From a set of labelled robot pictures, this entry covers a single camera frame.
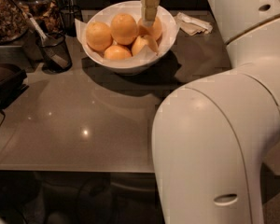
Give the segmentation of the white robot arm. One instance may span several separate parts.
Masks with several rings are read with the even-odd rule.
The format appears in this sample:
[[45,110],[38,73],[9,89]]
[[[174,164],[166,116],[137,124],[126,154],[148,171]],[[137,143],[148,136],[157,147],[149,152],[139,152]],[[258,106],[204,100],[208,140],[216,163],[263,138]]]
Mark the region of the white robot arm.
[[173,91],[152,128],[165,224],[264,224],[260,169],[280,141],[280,0],[208,0],[231,69]]

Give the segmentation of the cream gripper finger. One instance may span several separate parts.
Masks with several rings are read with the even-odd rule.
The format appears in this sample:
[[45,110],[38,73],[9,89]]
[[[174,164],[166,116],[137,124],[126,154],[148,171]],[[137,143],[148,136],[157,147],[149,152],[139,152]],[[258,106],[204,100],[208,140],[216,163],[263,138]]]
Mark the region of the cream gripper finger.
[[141,16],[145,26],[152,26],[157,16],[160,0],[140,0]]

